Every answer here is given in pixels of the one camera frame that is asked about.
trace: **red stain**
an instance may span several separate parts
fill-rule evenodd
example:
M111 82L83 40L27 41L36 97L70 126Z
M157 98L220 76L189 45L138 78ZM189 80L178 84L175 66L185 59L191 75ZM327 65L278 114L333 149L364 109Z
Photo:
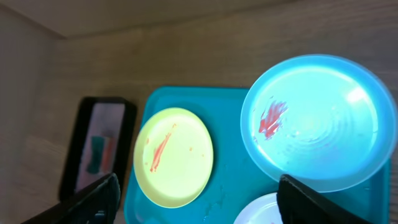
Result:
M167 133L166 138L162 141L162 143L160 144L160 146L155 149L155 156L154 156L154 160L152 161L152 165L150 167L150 171L155 171L156 172L156 168L157 166L159 166L159 162L160 162L160 157L162 156L164 147L167 144L167 141L169 140L170 136L172 135L171 131L169 133Z
M287 107L285 105L286 103L275 103L274 101L271 103L265 118L263 117L266 111L264 110L262 113L259 133L264 133L266 139L270 139L279 128L280 122L278 122L278 119L286 111Z

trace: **tray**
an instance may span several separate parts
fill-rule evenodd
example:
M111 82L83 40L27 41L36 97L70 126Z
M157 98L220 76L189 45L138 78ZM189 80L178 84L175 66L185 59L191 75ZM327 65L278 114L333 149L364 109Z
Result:
M155 205L142 193L133 169L124 204L127 223L233 223L249 202L277 190L278 183L257 168L242 142L239 118L247 92L241 88L174 86L153 92L142 125L162 109L180 107L192 111L204 122L213 141L213 171L197 199L184 207L169 209ZM387 223L389 171L390 162L362 184L324 195L372 223Z

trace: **light blue bowl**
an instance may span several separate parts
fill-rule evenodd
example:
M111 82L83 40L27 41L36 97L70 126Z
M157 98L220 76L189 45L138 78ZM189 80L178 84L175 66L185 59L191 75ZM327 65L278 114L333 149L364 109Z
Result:
M368 69L341 57L281 62L253 84L241 134L257 166L274 180L290 174L318 192L370 178L397 143L397 109Z

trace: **white plate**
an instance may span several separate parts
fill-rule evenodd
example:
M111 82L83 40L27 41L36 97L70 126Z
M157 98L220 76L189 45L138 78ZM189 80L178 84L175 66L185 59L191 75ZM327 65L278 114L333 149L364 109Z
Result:
M234 224L283 224L279 207L276 201L276 193L259 197L247 205Z

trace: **red sauce smear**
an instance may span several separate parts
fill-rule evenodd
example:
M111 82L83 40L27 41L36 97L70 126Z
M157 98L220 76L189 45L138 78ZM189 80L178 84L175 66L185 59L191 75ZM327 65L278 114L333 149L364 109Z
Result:
M282 113L284 113L287 110L287 107L285 107L286 103L275 103L272 102L271 106L268 109L267 116L264 118L264 114L266 111L261 115L261 121L260 121L260 129L259 133L264 133L266 136L266 139L270 139L278 130L280 126L280 122L278 122L280 116Z
M160 146L159 146L157 149L155 149L154 160L152 161L152 165L151 165L151 167L150 167L150 171L151 171L151 172L153 172L153 171L156 172L157 166L159 166L160 157L162 156L164 147L166 146L167 141L169 140L169 138L170 138L171 135L172 135L171 131L170 131L169 133L167 133L166 138L162 141L162 143L160 144Z

